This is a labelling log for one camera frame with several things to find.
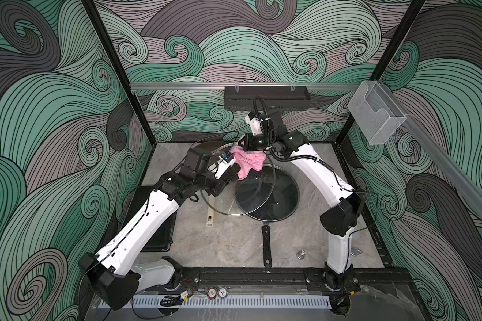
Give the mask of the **pink microfibre cloth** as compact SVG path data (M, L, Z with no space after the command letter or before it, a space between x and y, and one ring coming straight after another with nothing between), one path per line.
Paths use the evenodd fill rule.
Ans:
M240 166L240 170L238 171L238 178L240 180L246 179L251 170L261 171L266 160L264 152L246 152L238 145L232 147L230 152L235 158L235 163Z

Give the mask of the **glass lid of brown pan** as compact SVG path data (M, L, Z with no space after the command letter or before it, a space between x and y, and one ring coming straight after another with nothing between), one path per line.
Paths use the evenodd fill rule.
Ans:
M223 153L230 152L232 147ZM218 214L240 217L254 215L268 205L273 200L276 184L277 168L267 157L261 171L251 170L244 180L237 177L223 191L200 191L198 195L201 199L205 194L215 196Z

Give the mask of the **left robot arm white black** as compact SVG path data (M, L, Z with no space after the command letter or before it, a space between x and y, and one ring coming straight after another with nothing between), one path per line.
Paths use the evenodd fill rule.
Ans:
M240 165L232 152L213 155L191 148L174 170L163 174L135 216L95 254L85 253L78 263L97 295L119 310L146 288L170 283L177 268L170 259L135 267L141 250L182 204L199 191L217 197L238 176Z

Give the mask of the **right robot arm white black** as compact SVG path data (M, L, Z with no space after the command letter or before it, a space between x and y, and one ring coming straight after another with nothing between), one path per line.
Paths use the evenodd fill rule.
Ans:
M265 151L281 163L296 166L314 184L329 208L320 215L328 233L325 283L332 290L348 290L354 283L351 258L352 236L363 210L366 195L345 182L316 152L300 131L289 132L278 114L250 112L245 116L250 133L240 145L246 152Z

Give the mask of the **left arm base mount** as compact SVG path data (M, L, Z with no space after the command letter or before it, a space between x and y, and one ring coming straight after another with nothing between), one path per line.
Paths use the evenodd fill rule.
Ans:
M151 286L147 291L183 292L184 290L193 290L198 287L199 279L200 272L197 268L184 267L182 270L175 272L168 283Z

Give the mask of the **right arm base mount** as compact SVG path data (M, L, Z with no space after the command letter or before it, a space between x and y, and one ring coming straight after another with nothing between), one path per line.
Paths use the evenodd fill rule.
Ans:
M360 291L352 265L341 274L337 274L329 266L325 266L324 268L308 268L304 271L304 275L309 291L334 294L351 294Z

